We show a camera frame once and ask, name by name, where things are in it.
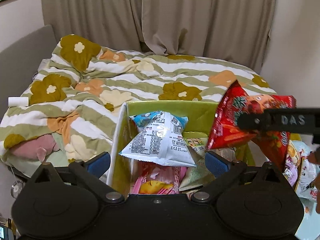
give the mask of headboard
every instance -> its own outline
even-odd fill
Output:
[[[56,44],[52,26],[46,25],[0,52],[0,121],[7,111],[8,97],[24,92],[41,60],[51,58]]]

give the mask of hand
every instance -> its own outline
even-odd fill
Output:
[[[317,160],[315,154],[320,155],[320,148],[315,153],[310,153],[308,156],[308,161],[320,165],[320,162]],[[318,189],[316,212],[320,214],[320,174],[315,179],[315,186]]]

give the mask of blue pad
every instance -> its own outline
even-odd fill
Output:
[[[87,171],[97,178],[100,178],[109,168],[111,163],[111,157],[109,153],[106,153],[102,157],[96,159],[94,162],[88,165]]]
[[[205,153],[204,163],[207,169],[217,178],[229,170],[228,165],[210,153]]]

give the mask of silver bolt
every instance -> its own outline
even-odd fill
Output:
[[[111,201],[116,201],[121,197],[122,197],[122,195],[119,192],[116,192],[116,191],[111,191],[111,192],[106,194],[107,200],[111,200]]]
[[[210,195],[204,191],[198,191],[198,192],[194,193],[193,196],[197,200],[206,200],[210,197]]]
[[[153,203],[154,203],[154,204],[161,204],[161,200],[160,200],[160,199],[154,199],[154,200],[153,200]]]

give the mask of white cylinder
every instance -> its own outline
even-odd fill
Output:
[[[10,97],[8,98],[8,107],[10,106],[29,106],[28,97]]]

